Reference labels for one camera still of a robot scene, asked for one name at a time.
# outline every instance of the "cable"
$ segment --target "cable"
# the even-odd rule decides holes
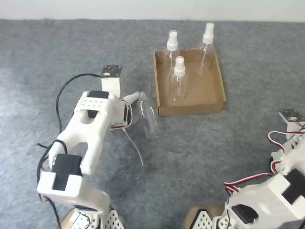
[[[230,223],[231,223],[231,219],[230,219],[230,215],[229,215],[228,209],[227,209],[226,211],[227,211],[227,216],[228,216],[228,225],[227,225],[227,228],[226,228],[226,229],[229,229]]]
[[[86,216],[85,214],[82,214],[82,213],[80,213],[80,212],[79,212],[79,214],[82,215],[82,216],[85,216],[85,217],[88,219],[88,223],[89,223],[89,224],[88,224],[88,226],[85,228],[85,229],[88,229],[89,226],[90,226],[90,223],[91,223],[91,222],[90,222],[89,216]]]
[[[53,208],[53,211],[54,211],[54,215],[56,217],[56,222],[58,224],[58,228],[61,229],[61,220],[59,219],[59,215],[58,215],[58,212],[57,212],[57,209],[56,209],[56,206],[55,206],[54,202],[48,197],[45,197],[45,198],[51,204],[51,206]]]
[[[275,165],[276,164],[278,164],[278,163],[280,163],[281,161],[280,160],[278,160],[278,161],[273,161],[273,162],[271,162],[271,164],[270,164],[270,169],[271,169],[271,171],[276,175],[277,174],[277,170],[276,170],[276,168],[275,168]]]
[[[124,131],[124,133],[126,134],[126,136],[128,137],[129,141],[133,144],[134,148],[136,149],[136,151],[138,152],[138,155],[139,155],[139,158],[141,160],[141,164],[142,166],[144,166],[144,163],[143,163],[143,159],[142,159],[142,156],[141,156],[141,153],[137,147],[137,145],[133,142],[132,138],[129,136],[129,134],[127,133],[127,131],[125,130],[125,128],[122,129]]]
[[[40,144],[40,143],[37,143],[36,145],[38,145],[39,147],[45,148],[45,149],[48,148],[47,146]]]
[[[253,179],[257,179],[259,177],[263,177],[263,176],[273,176],[271,173],[260,173],[260,174],[256,174],[256,175],[253,175],[253,176],[249,176],[249,177],[246,177],[246,178],[243,178],[243,179],[240,179],[240,180],[237,180],[237,181],[234,181],[234,182],[224,182],[224,185],[225,186],[234,186],[234,185],[239,185],[241,183],[244,183],[244,182],[247,182],[249,180],[253,180]]]
[[[93,77],[97,77],[97,78],[104,78],[103,76],[101,75],[98,75],[98,74],[93,74],[93,73],[82,73],[82,74],[79,74],[79,75],[76,75],[74,77],[72,77],[71,79],[69,79],[67,82],[65,82],[65,84],[61,87],[57,97],[56,97],[56,116],[57,116],[57,120],[58,120],[58,125],[59,125],[59,133],[62,132],[62,123],[61,123],[61,116],[59,114],[59,98],[61,96],[61,93],[62,91],[64,90],[64,88],[69,84],[71,83],[73,80],[77,79],[77,78],[80,78],[82,76],[93,76]]]
[[[283,134],[283,135],[303,135],[303,134],[305,134],[304,132],[297,132],[297,131],[292,131],[292,132],[271,131],[271,132],[269,132],[268,140],[271,143],[273,143],[273,144],[277,145],[278,147],[280,147],[283,150],[284,154],[286,153],[285,147],[281,143],[278,143],[277,141],[273,140],[271,138],[271,136],[270,136],[271,134],[274,134],[274,133]]]
[[[230,187],[225,187],[224,189],[228,193],[229,196],[231,196],[234,193],[234,190]]]

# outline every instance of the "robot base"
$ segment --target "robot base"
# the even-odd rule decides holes
[[[125,229],[114,209],[109,212],[104,222],[87,211],[72,209],[63,219],[61,227],[62,229]]]

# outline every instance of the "gray carpet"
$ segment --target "gray carpet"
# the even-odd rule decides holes
[[[168,31],[180,48],[200,41],[199,21],[0,21],[1,228],[54,229],[49,204],[36,192],[36,166],[58,134],[55,97],[79,73],[100,73],[104,64],[123,66],[122,94],[145,90],[155,103],[154,50]],[[108,131],[94,186],[107,192],[128,229],[177,229],[189,208],[222,204],[223,181],[268,169],[271,130],[285,130],[278,109],[305,114],[305,24],[217,22],[215,46],[227,105],[218,114],[163,117],[161,137],[148,141],[135,110],[127,129]],[[64,125],[85,90],[98,79],[79,79],[64,91]],[[74,151],[83,155],[83,147]],[[67,208],[57,204],[61,217]]]

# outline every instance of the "bottle cap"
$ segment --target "bottle cap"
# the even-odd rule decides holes
[[[175,74],[175,76],[178,76],[178,77],[183,77],[185,75],[184,58],[182,56],[176,57],[174,74]]]
[[[205,32],[202,41],[205,44],[212,44],[214,38],[214,23],[208,22],[205,25]]]
[[[170,31],[166,48],[168,51],[176,51],[178,49],[178,32],[176,30]]]

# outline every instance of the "cardboard piece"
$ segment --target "cardboard piece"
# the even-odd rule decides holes
[[[180,52],[184,57],[188,77],[187,95],[181,106],[174,106],[169,99],[168,72],[163,61],[164,51],[156,51],[153,54],[158,115],[220,112],[226,103],[226,97],[216,52],[206,57],[211,58],[211,65],[209,72],[204,76],[194,73],[194,69],[200,65],[196,62],[200,50],[189,49],[180,50]]]

